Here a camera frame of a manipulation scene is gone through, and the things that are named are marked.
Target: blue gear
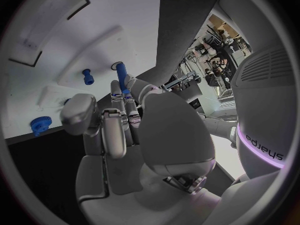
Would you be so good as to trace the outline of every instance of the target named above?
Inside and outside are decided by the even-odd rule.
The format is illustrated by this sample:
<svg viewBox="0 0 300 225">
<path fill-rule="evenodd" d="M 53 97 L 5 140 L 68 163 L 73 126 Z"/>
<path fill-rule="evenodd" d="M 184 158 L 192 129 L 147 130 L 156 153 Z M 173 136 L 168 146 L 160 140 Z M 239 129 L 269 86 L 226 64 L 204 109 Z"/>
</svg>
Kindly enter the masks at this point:
<svg viewBox="0 0 300 225">
<path fill-rule="evenodd" d="M 30 126 L 34 136 L 38 137 L 40 133 L 48 130 L 49 125 L 52 124 L 52 119 L 49 116 L 41 116 L 31 121 Z"/>
</svg>

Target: vent grille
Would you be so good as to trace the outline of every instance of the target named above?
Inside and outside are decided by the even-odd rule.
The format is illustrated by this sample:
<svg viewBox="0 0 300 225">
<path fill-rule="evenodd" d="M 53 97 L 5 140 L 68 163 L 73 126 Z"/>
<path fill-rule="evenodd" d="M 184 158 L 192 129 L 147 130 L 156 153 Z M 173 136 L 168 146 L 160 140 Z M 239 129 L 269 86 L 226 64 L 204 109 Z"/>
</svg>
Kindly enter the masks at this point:
<svg viewBox="0 0 300 225">
<path fill-rule="evenodd" d="M 243 69 L 241 80 L 252 82 L 291 75 L 293 70 L 288 55 L 281 49 L 264 53 L 249 62 Z"/>
</svg>

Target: purple light strip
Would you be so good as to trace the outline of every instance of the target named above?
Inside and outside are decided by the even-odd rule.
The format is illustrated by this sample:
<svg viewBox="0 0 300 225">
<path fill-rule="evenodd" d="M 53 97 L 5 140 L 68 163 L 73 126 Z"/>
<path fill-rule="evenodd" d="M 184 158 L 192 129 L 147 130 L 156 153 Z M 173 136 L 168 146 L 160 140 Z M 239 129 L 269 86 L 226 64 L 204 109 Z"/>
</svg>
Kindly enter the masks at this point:
<svg viewBox="0 0 300 225">
<path fill-rule="evenodd" d="M 276 161 L 271 160 L 270 158 L 265 157 L 264 155 L 262 155 L 260 152 L 258 152 L 253 146 L 252 144 L 249 144 L 249 142 L 245 139 L 246 136 L 244 136 L 241 132 L 240 129 L 240 124 L 237 125 L 237 135 L 239 136 L 240 140 L 242 141 L 242 143 L 249 149 L 251 150 L 254 154 L 256 154 L 258 157 L 260 157 L 261 159 L 263 159 L 264 161 L 266 161 L 267 163 L 273 165 L 274 167 L 280 168 L 282 169 L 285 165 L 280 164 Z"/>
</svg>

